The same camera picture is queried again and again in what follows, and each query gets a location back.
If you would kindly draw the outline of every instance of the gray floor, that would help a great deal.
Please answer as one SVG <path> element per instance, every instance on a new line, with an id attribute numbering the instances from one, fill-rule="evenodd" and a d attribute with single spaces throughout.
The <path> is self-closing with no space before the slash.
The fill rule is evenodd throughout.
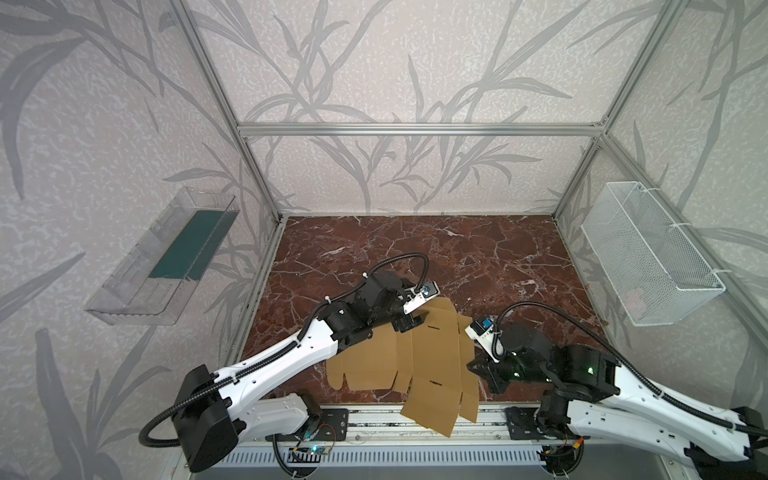
<path id="1" fill-rule="evenodd" d="M 210 468 L 193 475 L 194 480 L 287 480 L 276 468 Z M 539 467 L 348 467 L 321 468 L 312 480 L 547 480 L 552 476 Z M 587 445 L 581 465 L 572 480 L 667 480 L 661 459 L 643 450 L 624 445 Z"/>

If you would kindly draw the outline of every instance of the red marble tabletop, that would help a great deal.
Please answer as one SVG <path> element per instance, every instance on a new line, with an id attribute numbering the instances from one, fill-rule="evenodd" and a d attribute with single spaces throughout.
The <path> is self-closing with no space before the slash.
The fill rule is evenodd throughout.
<path id="1" fill-rule="evenodd" d="M 360 280 L 376 262 L 400 253 L 429 255 L 430 280 L 466 316 L 498 314 L 519 300 L 557 306 L 602 333 L 584 286 L 568 258 L 554 222 L 546 216 L 513 217 L 292 217 L 277 256 L 243 358 L 300 329 L 303 318 L 325 295 L 334 296 Z M 421 260 L 392 268 L 418 279 Z M 508 322 L 529 322 L 553 341 L 596 346 L 582 331 L 547 310 L 525 307 Z M 481 381 L 481 401 L 535 401 L 543 385 L 513 383 L 504 395 L 491 395 Z M 404 402 L 389 390 L 334 390 L 320 362 L 267 397 L 309 390 L 321 404 Z"/>

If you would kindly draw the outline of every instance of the wall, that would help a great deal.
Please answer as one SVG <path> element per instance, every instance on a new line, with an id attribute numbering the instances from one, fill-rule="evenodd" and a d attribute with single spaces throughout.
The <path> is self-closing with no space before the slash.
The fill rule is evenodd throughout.
<path id="1" fill-rule="evenodd" d="M 156 478 L 137 430 L 218 367 L 273 225 L 163 2 L 6 2 L 0 30 L 0 476 Z M 181 186 L 242 209 L 182 317 L 87 314 Z"/>
<path id="2" fill-rule="evenodd" d="M 450 123 L 599 121 L 663 4 L 188 3 L 240 122 Z M 251 138 L 297 214 L 548 214 L 586 143 Z"/>
<path id="3" fill-rule="evenodd" d="M 764 306 L 767 6 L 690 2 L 611 130 Z M 647 375 L 672 388 L 768 415 L 768 358 L 722 299 L 676 325 L 637 328 L 606 292 L 610 286 L 578 226 L 605 181 L 622 179 L 610 156 L 601 155 L 561 219 L 595 307 L 618 345 Z"/>

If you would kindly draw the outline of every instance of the brown cardboard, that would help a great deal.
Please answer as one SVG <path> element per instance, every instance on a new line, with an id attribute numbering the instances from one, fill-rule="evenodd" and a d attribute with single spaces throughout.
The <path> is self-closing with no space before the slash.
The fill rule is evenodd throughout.
<path id="1" fill-rule="evenodd" d="M 450 300 L 438 297 L 419 309 L 421 326 L 395 333 L 390 325 L 373 330 L 373 338 L 328 360 L 326 374 L 334 389 L 346 377 L 351 390 L 410 391 L 401 414 L 451 436 L 456 417 L 477 421 L 478 377 L 466 369 L 475 346 L 464 329 L 472 321 L 460 316 Z"/>

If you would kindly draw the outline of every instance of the cardboard box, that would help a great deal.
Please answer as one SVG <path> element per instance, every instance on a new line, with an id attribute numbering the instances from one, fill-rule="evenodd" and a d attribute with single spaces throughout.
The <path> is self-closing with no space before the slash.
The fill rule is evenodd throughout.
<path id="1" fill-rule="evenodd" d="M 464 329 L 472 321 L 459 315 L 445 297 L 416 311 L 425 321 L 406 333 L 391 325 L 373 330 L 373 338 L 329 359 L 326 375 L 332 388 L 393 389 L 408 392 L 401 414 L 449 437 L 456 417 L 477 422 L 479 379 L 467 370 L 475 345 Z"/>

